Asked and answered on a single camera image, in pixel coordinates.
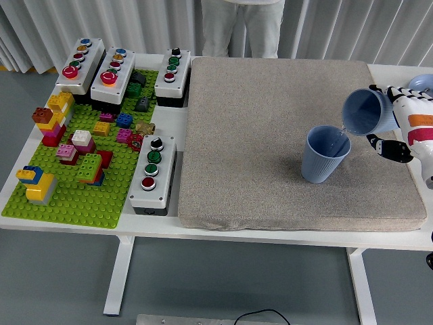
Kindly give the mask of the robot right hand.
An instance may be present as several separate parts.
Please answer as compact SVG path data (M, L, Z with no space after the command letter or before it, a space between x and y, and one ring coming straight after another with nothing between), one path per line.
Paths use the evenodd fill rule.
M389 86L382 92L393 105L393 117L403 141L382 139L369 134L367 139L379 156L398 163L414 158L421 163L421 177L432 189L432 97L413 89Z

